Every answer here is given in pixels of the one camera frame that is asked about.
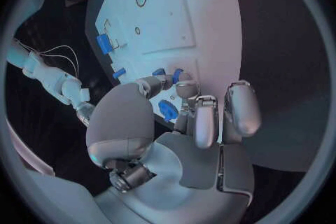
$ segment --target blue clip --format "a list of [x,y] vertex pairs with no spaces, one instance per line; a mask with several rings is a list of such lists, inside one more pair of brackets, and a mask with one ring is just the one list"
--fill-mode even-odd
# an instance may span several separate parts
[[104,54],[107,54],[108,52],[111,52],[113,50],[113,47],[110,43],[110,39],[107,34],[99,35],[97,36],[96,39],[97,39],[97,42],[99,44],[101,51]]
[[176,107],[166,100],[161,100],[158,103],[158,108],[160,109],[160,112],[165,116],[165,122],[168,122],[171,119],[176,119],[179,115],[178,110]]
[[161,74],[166,74],[166,71],[163,68],[159,68],[152,73],[152,76],[158,76]]
[[180,77],[180,73],[183,72],[183,69],[176,69],[173,76],[172,76],[172,82],[173,84],[176,84],[179,82],[179,77]]
[[116,80],[118,77],[120,77],[124,73],[126,73],[126,70],[125,70],[125,68],[122,68],[118,71],[115,71],[112,76]]

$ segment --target dark background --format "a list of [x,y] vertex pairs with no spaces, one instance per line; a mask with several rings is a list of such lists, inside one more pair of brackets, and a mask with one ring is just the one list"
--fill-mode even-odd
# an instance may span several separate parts
[[[336,0],[330,0],[336,7]],[[43,8],[17,32],[17,37],[39,50],[56,45],[71,45],[78,54],[80,79],[90,88],[93,103],[111,86],[84,35],[86,4],[64,7],[64,0],[47,0]],[[70,55],[66,50],[62,54]],[[62,59],[46,59],[53,66],[73,73]],[[84,185],[93,195],[109,186],[105,172],[88,159],[85,147],[85,128],[77,120],[72,108],[64,106],[46,93],[39,82],[24,77],[20,70],[8,66],[6,80],[7,114],[18,134],[44,161],[54,167],[59,177]],[[156,125],[157,132],[163,128]],[[296,186],[304,174],[281,172],[254,166],[256,190],[254,203],[243,223],[253,223],[278,205]],[[324,189],[297,223],[334,223],[336,217],[336,170]],[[0,177],[2,212],[15,223],[36,223],[11,189],[6,177]]]

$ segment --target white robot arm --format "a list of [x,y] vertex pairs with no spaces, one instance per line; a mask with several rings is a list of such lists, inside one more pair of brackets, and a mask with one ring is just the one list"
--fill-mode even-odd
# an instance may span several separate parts
[[41,56],[35,52],[28,52],[19,41],[13,39],[7,53],[7,61],[29,78],[41,82],[44,89],[56,99],[66,105],[72,105],[80,121],[88,126],[90,115],[94,106],[88,101],[90,93],[87,88],[82,88],[82,82],[67,72],[46,65]]

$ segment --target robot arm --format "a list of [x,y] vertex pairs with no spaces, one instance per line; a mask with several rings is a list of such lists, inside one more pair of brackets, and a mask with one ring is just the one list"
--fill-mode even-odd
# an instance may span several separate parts
[[17,40],[13,39],[7,54],[7,61],[22,68],[25,76],[41,82],[44,89],[66,105],[72,105],[81,122],[88,126],[94,106],[88,103],[90,93],[82,88],[82,82],[57,68],[50,67],[35,52],[28,52]]

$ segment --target curved white surface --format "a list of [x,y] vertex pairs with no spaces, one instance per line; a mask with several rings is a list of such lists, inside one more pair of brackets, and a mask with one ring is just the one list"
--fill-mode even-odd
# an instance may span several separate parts
[[[119,46],[109,55],[115,71],[126,69],[121,83],[150,76],[158,68],[166,73],[182,68],[199,81],[203,95],[218,98],[222,122],[226,89],[240,73],[238,0],[146,0],[143,7],[136,0],[104,0],[96,28]],[[181,107],[171,88],[151,100],[158,115],[162,99]]]

